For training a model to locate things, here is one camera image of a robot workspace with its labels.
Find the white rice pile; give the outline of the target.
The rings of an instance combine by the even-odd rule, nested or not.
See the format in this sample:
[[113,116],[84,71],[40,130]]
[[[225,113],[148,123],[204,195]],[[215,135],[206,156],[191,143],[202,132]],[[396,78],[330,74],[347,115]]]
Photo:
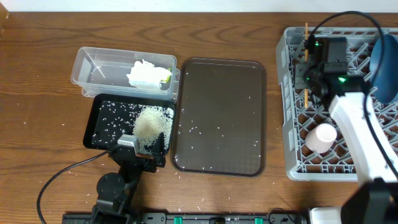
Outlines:
[[174,110],[161,106],[143,106],[133,126],[133,135],[139,140],[139,152],[148,154],[160,133],[164,134],[165,152],[169,151]]

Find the wooden chopstick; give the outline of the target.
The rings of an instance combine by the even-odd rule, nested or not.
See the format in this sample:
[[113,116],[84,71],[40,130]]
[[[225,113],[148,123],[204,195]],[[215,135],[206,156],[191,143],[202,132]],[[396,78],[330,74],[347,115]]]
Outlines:
[[[305,62],[308,60],[308,49],[307,49],[307,42],[308,42],[308,22],[305,23]],[[304,89],[304,107],[305,109],[308,108],[308,89]]]

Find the dark blue plate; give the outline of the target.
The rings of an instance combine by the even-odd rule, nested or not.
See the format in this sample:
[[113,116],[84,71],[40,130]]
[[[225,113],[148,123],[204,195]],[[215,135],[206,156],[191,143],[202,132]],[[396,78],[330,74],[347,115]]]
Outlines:
[[371,53],[370,71],[376,72],[371,79],[376,99],[383,104],[397,101],[397,38],[384,34],[384,53],[381,52],[381,40],[378,40]]

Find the yellow green snack wrapper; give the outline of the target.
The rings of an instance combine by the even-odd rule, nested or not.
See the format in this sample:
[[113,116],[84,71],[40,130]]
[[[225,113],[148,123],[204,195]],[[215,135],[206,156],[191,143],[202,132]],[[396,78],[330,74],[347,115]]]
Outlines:
[[172,76],[172,72],[171,72],[170,68],[163,69],[162,73],[161,73],[161,77],[160,77],[160,82],[167,83],[170,80],[171,76]]

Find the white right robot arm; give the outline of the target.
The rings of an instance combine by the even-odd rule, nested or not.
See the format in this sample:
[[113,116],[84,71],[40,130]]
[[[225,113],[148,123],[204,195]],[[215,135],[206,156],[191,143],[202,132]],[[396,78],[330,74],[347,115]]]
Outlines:
[[359,188],[342,207],[317,207],[309,223],[397,223],[397,154],[374,114],[361,75],[348,73],[347,40],[315,37],[305,43],[304,80],[342,133]]

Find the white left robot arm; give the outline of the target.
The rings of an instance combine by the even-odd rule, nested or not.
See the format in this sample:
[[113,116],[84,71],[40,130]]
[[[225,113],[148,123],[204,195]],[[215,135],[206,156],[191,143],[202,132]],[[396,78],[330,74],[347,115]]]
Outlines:
[[138,138],[127,134],[108,148],[109,157],[119,165],[119,171],[107,173],[98,181],[98,197],[90,223],[140,222],[139,215],[131,209],[132,198],[143,172],[154,173],[165,166],[164,134],[159,134],[149,155],[139,154],[138,149]]

